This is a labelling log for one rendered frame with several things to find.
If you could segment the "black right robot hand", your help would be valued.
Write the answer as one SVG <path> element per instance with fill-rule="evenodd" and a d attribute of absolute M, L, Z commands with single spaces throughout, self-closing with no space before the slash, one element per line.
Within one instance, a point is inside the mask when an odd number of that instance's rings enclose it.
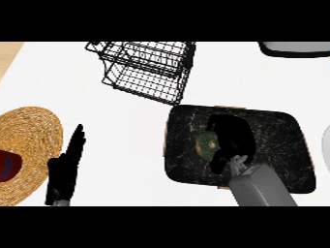
<path fill-rule="evenodd" d="M 218 150 L 212 155 L 210 170 L 222 174 L 226 166 L 238 157 L 237 164 L 244 167 L 256 153 L 254 135 L 247 121 L 234 115 L 212 114 L 207 122 L 207 131 L 215 132 Z"/>

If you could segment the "black tray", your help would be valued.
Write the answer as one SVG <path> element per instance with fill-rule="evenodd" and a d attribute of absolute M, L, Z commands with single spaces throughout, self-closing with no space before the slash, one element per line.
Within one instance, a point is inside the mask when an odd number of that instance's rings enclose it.
<path fill-rule="evenodd" d="M 179 183 L 225 186 L 231 178 L 229 166 L 213 174 L 210 162 L 195 152 L 195 137 L 207 130 L 212 114 L 241 117 L 256 141 L 253 161 L 246 165 L 268 165 L 293 194 L 315 190 L 315 175 L 306 142 L 294 117 L 277 111 L 181 105 L 167 114 L 165 136 L 165 175 Z"/>

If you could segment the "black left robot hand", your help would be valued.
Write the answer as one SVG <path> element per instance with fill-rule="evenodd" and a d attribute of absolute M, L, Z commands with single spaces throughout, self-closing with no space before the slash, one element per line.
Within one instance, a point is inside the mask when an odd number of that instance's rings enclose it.
<path fill-rule="evenodd" d="M 54 206 L 53 201 L 70 200 L 83 144 L 82 125 L 78 124 L 70 135 L 66 151 L 57 158 L 51 158 L 47 162 L 48 182 L 44 201 L 45 205 Z"/>

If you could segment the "green squash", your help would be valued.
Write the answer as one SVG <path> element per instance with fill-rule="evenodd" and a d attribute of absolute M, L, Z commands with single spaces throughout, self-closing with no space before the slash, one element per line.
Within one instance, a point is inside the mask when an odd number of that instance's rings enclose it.
<path fill-rule="evenodd" d="M 204 131 L 195 137 L 195 152 L 203 160 L 212 160 L 215 151 L 219 149 L 216 141 L 216 133 Z"/>

